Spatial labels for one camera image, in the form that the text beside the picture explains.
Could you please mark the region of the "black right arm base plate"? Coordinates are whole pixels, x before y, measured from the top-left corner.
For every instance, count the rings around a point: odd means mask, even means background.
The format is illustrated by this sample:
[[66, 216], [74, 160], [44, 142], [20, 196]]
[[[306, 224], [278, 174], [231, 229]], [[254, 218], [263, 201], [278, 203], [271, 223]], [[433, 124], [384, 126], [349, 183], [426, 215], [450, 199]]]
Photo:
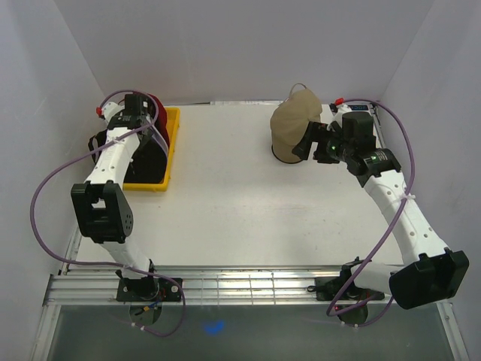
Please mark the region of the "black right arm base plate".
[[[307, 288], [307, 291], [309, 293], [315, 293], [317, 301], [332, 301], [342, 286], [343, 282], [340, 277], [318, 277], [314, 279], [314, 285], [310, 285]], [[384, 300], [385, 298], [384, 293], [359, 288], [354, 284], [351, 284], [342, 294], [340, 300], [360, 302], [372, 296], [374, 300]]]

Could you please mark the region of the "black NY baseball cap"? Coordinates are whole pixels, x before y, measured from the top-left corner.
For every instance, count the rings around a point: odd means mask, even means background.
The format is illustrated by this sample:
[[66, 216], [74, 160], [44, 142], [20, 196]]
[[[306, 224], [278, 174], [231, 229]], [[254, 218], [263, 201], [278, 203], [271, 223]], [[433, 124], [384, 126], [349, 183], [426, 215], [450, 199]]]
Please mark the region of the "black NY baseball cap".
[[153, 140], [139, 147], [134, 153], [124, 182], [127, 184], [160, 184], [163, 182], [168, 157]]

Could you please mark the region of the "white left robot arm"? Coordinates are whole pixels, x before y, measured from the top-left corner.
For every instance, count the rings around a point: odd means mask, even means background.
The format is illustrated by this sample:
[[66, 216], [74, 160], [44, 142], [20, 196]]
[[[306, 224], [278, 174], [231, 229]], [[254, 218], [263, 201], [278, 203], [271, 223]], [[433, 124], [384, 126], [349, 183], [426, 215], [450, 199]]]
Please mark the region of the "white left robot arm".
[[129, 238], [134, 225], [132, 209], [123, 192], [123, 181], [144, 136], [136, 130], [155, 122], [158, 106], [145, 93], [125, 95], [124, 108], [107, 110], [105, 148], [91, 174], [71, 189], [71, 198], [82, 236], [90, 238], [121, 266], [116, 271], [128, 291], [143, 300], [154, 299], [159, 282], [150, 275], [152, 263]]

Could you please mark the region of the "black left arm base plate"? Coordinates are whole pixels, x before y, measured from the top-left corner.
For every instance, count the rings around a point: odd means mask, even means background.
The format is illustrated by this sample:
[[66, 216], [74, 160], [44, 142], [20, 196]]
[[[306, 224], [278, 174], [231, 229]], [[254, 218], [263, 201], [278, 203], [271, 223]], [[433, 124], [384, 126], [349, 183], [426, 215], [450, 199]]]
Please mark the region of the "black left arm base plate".
[[116, 298], [118, 302], [179, 302], [180, 286], [183, 280], [175, 278], [172, 281], [143, 277], [139, 279], [121, 278], [117, 287]]

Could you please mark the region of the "tan R baseball cap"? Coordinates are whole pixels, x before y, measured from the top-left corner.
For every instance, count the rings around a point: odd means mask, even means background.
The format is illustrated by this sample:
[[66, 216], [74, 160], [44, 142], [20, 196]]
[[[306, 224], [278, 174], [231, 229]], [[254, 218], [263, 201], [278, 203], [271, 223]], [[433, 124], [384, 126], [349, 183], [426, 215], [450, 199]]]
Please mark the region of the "tan R baseball cap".
[[276, 108], [270, 119], [271, 146], [297, 145], [310, 121], [319, 122], [322, 102], [303, 83], [296, 83], [289, 96]]

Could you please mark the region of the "purple LA baseball cap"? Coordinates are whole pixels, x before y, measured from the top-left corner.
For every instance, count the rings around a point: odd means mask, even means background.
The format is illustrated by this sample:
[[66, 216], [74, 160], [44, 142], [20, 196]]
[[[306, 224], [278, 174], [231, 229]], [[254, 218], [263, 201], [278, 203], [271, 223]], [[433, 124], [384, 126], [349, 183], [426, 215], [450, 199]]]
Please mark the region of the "purple LA baseball cap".
[[156, 128], [156, 125], [154, 123], [150, 124], [147, 131], [151, 134], [152, 139], [158, 144], [164, 154], [168, 156], [169, 146], [161, 132]]

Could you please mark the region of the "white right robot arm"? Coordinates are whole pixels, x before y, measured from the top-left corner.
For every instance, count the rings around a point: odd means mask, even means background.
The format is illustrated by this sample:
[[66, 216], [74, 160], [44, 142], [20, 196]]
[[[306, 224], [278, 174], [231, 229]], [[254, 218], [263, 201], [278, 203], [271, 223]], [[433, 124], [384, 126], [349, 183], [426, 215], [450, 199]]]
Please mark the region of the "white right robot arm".
[[306, 159], [313, 143], [318, 163], [346, 163], [384, 216], [403, 261], [395, 266], [375, 263], [370, 257], [355, 259], [318, 290], [334, 301], [343, 296], [356, 299], [364, 291], [389, 294], [403, 309], [454, 297], [469, 260], [463, 251], [451, 250], [426, 220], [395, 155], [377, 146], [373, 117], [365, 111], [348, 111], [330, 124], [311, 122], [292, 152]]

